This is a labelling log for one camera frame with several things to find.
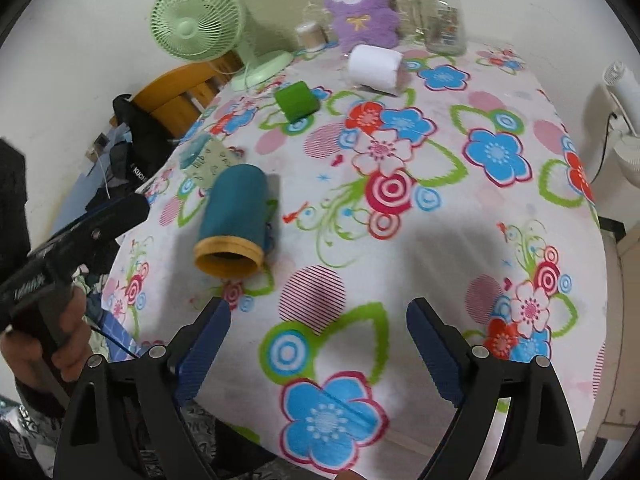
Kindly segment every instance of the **green fan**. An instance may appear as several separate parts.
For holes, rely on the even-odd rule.
[[[241,0],[156,0],[149,21],[156,43],[185,61],[216,59],[234,48],[244,63],[231,80],[236,91],[266,81],[293,60],[283,50],[255,55]]]

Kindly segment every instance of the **purple plush toy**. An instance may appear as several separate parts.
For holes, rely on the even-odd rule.
[[[333,27],[345,53],[360,43],[393,48],[398,45],[398,13],[389,0],[324,0],[334,15]]]

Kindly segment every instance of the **yellow paper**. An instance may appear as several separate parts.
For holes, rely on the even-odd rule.
[[[238,158],[228,150],[220,140],[209,140],[200,150],[184,173],[200,186],[200,189],[210,189],[216,179],[231,166],[238,163]]]

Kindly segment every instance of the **screw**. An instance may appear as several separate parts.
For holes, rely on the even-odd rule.
[[[489,357],[489,351],[482,345],[476,345],[471,349],[471,353],[478,359],[487,359]]]
[[[151,357],[153,359],[159,359],[164,354],[166,354],[166,348],[164,346],[162,346],[162,345],[152,346],[149,349],[149,357]]]
[[[543,355],[536,355],[536,364],[541,368],[548,368],[551,361]]]
[[[89,368],[95,368],[97,366],[100,366],[101,362],[102,356],[100,354],[94,354],[87,359],[86,363],[89,365]]]

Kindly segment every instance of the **yellow rim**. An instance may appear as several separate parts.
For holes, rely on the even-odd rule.
[[[257,244],[236,236],[213,236],[193,248],[195,264],[202,272],[229,280],[241,280],[262,267],[264,251]]]

